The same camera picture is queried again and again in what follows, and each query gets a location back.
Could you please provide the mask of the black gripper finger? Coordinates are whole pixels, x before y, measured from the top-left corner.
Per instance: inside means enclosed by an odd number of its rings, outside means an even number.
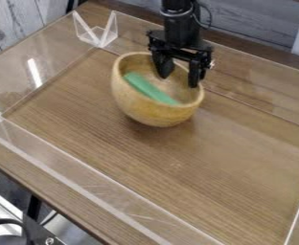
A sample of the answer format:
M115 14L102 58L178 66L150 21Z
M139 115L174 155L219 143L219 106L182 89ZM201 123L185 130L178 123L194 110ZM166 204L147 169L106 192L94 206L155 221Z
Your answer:
M209 59L193 59L190 62L189 85L197 88L198 83L205 79L206 70L210 68Z
M154 51L152 60L159 76L162 78L168 78L175 68L172 57L159 51Z

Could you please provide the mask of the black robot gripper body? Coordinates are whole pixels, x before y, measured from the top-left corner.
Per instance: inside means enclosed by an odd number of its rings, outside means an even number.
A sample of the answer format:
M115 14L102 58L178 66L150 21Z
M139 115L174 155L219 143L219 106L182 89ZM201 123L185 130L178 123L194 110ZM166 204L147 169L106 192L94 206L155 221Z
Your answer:
M162 11L164 16L164 28L162 30L150 30L148 50L151 54L159 51L174 58L191 62L193 59L209 59L213 68L211 44L201 38L199 29L199 10L187 10L172 13L168 10Z

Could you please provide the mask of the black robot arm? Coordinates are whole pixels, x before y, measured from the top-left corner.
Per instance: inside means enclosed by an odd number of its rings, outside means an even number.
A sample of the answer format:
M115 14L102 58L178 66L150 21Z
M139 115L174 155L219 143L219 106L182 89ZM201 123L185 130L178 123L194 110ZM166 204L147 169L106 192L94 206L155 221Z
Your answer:
M201 5L197 0L162 0L162 3L164 28L147 32L156 71L162 78L168 78L175 69L174 59L186 61L189 86L197 88L214 66L214 47L199 34Z

